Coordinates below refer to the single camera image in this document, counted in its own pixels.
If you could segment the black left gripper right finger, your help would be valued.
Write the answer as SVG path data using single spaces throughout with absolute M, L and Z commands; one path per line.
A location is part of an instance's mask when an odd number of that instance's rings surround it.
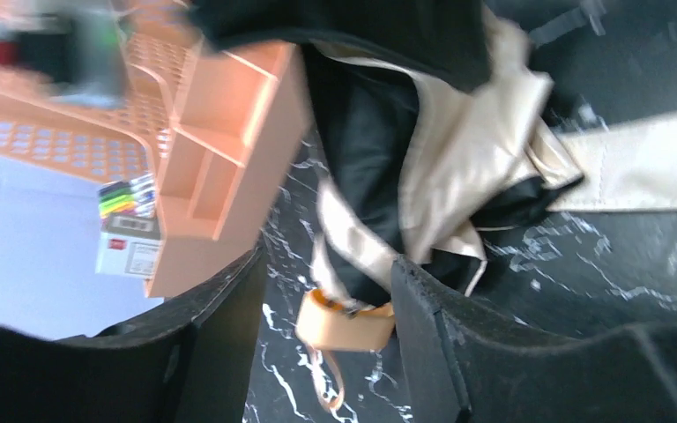
M 476 303 L 404 257 L 391 288 L 419 422 L 677 422 L 677 323 L 563 337 Z

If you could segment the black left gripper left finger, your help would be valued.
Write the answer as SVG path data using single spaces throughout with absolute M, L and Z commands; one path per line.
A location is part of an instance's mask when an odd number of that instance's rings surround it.
M 238 422 L 267 257 L 258 243 L 203 284 L 93 337 L 0 327 L 0 422 Z

